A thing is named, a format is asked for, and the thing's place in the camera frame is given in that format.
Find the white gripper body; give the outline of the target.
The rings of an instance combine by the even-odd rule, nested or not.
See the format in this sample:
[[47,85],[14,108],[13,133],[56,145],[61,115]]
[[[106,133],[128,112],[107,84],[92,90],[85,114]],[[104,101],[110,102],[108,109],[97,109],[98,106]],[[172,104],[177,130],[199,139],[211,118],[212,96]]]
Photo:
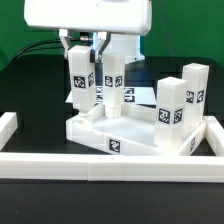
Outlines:
[[84,32],[146,35],[151,0],[25,0],[29,26]]

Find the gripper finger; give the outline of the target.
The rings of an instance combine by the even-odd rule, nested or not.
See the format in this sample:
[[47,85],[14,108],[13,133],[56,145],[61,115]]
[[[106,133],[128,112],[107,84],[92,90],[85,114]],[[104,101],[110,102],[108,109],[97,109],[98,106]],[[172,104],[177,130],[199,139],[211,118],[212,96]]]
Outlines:
[[64,57],[68,57],[68,51],[71,48],[71,39],[69,36],[69,31],[67,29],[60,29],[59,30],[59,39],[64,47]]
[[99,63],[102,61],[102,53],[109,42],[108,32],[96,32],[93,34],[93,45],[90,51],[90,62]]

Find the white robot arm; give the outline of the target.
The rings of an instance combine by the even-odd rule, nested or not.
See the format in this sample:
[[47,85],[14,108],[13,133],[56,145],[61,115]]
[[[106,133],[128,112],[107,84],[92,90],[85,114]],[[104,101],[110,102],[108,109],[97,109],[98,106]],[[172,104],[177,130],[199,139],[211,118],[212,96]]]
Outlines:
[[58,30],[65,57],[71,32],[90,32],[97,62],[105,53],[120,53],[131,63],[144,59],[140,37],[151,30],[152,1],[25,0],[24,19],[32,27]]

